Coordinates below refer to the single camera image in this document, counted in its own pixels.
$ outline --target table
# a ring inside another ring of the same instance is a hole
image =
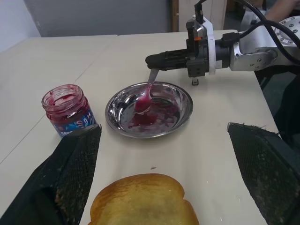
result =
[[[216,31],[216,38],[222,33],[225,31]],[[184,48],[186,38],[186,33],[118,36],[75,82],[103,127],[82,225],[89,223],[92,201],[104,187],[139,173],[163,173],[178,180],[201,225],[266,225],[243,183],[226,131],[228,122],[237,122],[277,132],[254,73],[220,69],[215,76],[200,78],[199,86],[192,86],[185,69],[160,72],[158,81],[181,86],[194,102],[190,121],[170,135],[132,139],[117,134],[105,121],[105,106],[113,94],[148,79],[145,57]],[[0,215],[59,140],[43,117],[0,164]]]
[[[73,83],[115,37],[35,37],[0,55],[0,162],[44,116],[43,95]]]

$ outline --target jam jar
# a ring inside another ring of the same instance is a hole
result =
[[[77,85],[67,84],[52,89],[43,97],[42,105],[61,137],[96,123],[89,102]]]

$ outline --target toast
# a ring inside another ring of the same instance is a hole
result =
[[[97,195],[89,225],[199,225],[183,196],[181,184],[166,175],[125,177]]]

